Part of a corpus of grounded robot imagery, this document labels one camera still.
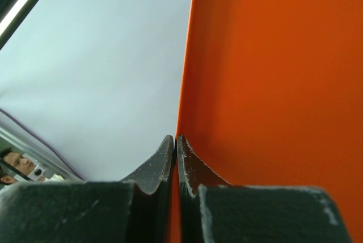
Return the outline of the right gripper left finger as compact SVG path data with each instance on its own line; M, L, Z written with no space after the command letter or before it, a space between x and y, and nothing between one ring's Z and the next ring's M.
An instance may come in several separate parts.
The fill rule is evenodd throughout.
M17 183L1 195L2 242L163 242L174 140L117 182Z

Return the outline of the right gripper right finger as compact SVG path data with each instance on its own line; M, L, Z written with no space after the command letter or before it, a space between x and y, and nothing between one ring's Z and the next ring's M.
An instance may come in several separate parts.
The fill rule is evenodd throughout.
M351 242L319 187L233 186L176 141L183 242Z

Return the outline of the orange box lid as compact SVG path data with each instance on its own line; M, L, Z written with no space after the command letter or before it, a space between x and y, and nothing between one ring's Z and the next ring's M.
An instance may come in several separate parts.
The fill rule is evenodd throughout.
M307 185L362 241L362 0L192 0L177 134L234 185Z

